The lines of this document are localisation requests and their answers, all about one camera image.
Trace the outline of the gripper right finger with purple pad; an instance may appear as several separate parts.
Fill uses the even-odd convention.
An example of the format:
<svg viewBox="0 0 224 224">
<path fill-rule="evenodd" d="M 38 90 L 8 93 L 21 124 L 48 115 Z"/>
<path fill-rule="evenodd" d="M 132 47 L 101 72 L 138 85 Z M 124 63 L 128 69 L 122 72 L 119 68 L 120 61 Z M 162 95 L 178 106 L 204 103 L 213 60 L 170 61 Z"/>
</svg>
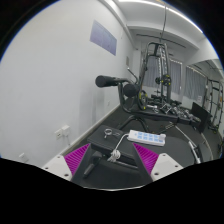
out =
<svg viewBox="0 0 224 224">
<path fill-rule="evenodd" d="M 140 172 L 152 181 L 164 178 L 182 169 L 167 153 L 157 154 L 139 144 L 133 144 L 134 160 Z"/>
</svg>

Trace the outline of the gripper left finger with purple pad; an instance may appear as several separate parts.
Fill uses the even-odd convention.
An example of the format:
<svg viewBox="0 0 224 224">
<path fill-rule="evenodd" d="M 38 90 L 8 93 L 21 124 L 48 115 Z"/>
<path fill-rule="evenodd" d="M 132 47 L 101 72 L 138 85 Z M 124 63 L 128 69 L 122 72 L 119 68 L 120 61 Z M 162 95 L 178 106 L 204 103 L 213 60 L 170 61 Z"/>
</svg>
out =
<svg viewBox="0 0 224 224">
<path fill-rule="evenodd" d="M 89 158 L 90 145 L 86 144 L 65 156 L 56 155 L 42 169 L 68 181 L 80 180 L 88 165 Z"/>
</svg>

